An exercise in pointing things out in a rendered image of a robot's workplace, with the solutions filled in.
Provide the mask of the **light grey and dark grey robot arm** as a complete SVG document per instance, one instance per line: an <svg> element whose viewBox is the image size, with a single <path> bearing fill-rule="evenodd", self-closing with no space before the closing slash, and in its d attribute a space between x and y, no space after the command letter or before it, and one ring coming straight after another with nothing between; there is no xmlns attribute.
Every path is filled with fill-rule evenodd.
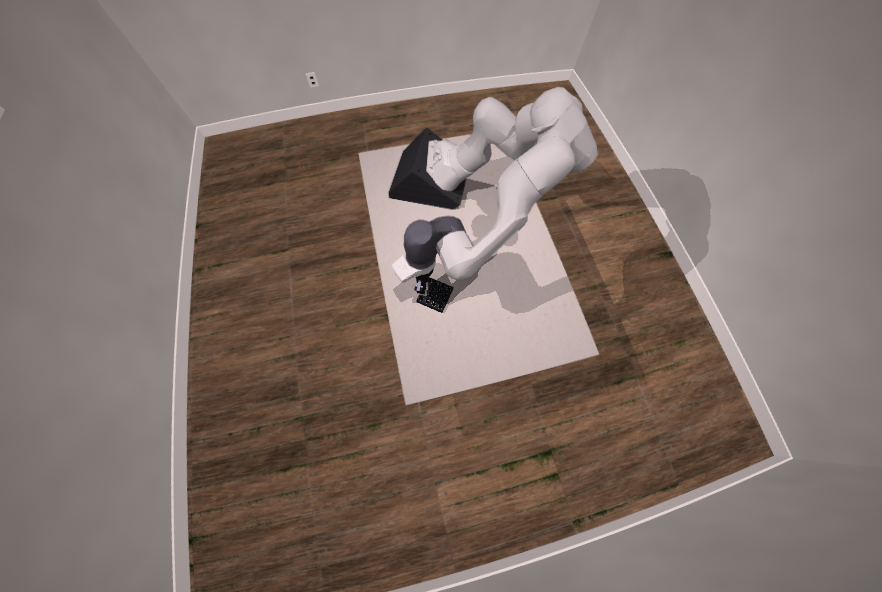
<svg viewBox="0 0 882 592"><path fill-rule="evenodd" d="M429 141L426 171L446 191L452 192L489 162L492 143L515 161L497 183L497 222L475 246L454 216L409 224L404 233L405 253L392 264L402 283L430 273L436 254L446 276L458 281L471 278L526 224L530 210L544 194L569 172L584 171L594 162L596 140L575 96L556 87L532 104L515 116L502 102L485 98L474 110L473 133L465 142L455 146L445 140Z"/></svg>

